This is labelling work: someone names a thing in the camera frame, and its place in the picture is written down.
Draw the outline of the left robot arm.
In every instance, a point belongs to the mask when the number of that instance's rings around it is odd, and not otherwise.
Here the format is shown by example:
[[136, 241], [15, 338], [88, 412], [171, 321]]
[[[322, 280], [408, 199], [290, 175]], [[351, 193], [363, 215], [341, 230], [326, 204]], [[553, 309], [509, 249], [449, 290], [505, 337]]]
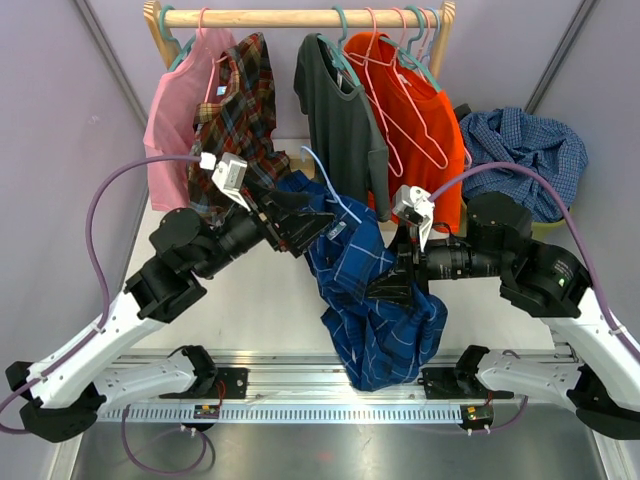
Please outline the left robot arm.
[[60, 443], [126, 405], [164, 395], [203, 398], [214, 390], [218, 369], [199, 345], [179, 347], [143, 367], [110, 366], [202, 299], [207, 291], [201, 280], [261, 242], [299, 257], [335, 220], [330, 212], [313, 211], [304, 193], [244, 188], [241, 197], [246, 203], [232, 207], [217, 227], [191, 209], [170, 211], [149, 237], [154, 256], [105, 312], [47, 358], [6, 369], [12, 392], [26, 401], [19, 410], [20, 433]]

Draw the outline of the light blue wire hanger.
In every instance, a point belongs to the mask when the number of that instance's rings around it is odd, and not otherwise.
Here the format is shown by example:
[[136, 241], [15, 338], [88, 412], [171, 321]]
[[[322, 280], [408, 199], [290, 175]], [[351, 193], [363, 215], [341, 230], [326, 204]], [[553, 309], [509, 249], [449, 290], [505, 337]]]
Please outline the light blue wire hanger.
[[349, 208], [346, 206], [346, 204], [343, 202], [343, 200], [341, 199], [340, 195], [337, 193], [337, 191], [335, 190], [330, 177], [328, 175], [328, 173], [325, 170], [325, 167], [322, 163], [322, 161], [320, 160], [320, 158], [317, 156], [317, 154], [309, 147], [306, 145], [302, 145], [300, 147], [300, 152], [301, 152], [301, 157], [303, 159], [304, 155], [308, 155], [310, 158], [313, 159], [315, 165], [319, 168], [320, 173], [323, 177], [323, 179], [325, 180], [325, 184], [327, 186], [327, 188], [329, 189], [329, 192], [331, 193], [331, 196], [333, 198], [333, 200], [344, 210], [345, 213], [347, 213], [357, 224], [361, 224], [362, 220]]

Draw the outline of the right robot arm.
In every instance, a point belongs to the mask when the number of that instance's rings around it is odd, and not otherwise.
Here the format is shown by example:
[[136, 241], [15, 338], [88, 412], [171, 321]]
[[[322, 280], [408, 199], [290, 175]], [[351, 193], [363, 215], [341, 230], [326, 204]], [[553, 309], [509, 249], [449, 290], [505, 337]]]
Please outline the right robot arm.
[[400, 223], [391, 243], [395, 265], [366, 296], [407, 306], [431, 281], [497, 277], [500, 296], [540, 319], [578, 354], [576, 364], [543, 364], [471, 345], [444, 376], [426, 374], [427, 395], [490, 399], [506, 392], [564, 407], [593, 431], [617, 440], [639, 437], [638, 344], [607, 321], [596, 281], [570, 251], [532, 237], [532, 215], [509, 196], [490, 192], [467, 207], [465, 237], [432, 240], [434, 206], [427, 191], [403, 185], [393, 198]]

